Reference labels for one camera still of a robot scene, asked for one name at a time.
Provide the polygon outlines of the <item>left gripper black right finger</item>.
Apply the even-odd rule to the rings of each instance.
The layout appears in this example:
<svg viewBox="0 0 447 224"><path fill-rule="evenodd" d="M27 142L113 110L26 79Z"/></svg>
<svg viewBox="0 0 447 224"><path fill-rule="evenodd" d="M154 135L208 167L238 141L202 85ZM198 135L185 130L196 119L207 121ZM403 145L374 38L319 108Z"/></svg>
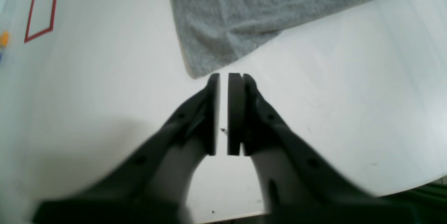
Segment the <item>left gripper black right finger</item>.
<svg viewBox="0 0 447 224"><path fill-rule="evenodd" d="M349 182L295 134L248 74L228 77L228 154L251 158L268 224L415 224L416 211Z"/></svg>

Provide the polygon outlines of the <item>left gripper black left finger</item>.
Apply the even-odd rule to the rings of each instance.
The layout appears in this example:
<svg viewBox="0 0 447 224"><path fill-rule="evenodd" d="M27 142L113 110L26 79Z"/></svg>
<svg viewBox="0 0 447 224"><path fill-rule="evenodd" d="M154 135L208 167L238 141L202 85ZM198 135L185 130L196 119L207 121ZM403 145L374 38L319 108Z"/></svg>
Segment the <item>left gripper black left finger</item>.
<svg viewBox="0 0 447 224"><path fill-rule="evenodd" d="M182 224L191 178L216 153L219 74L174 111L122 164L88 189L42 202L35 224Z"/></svg>

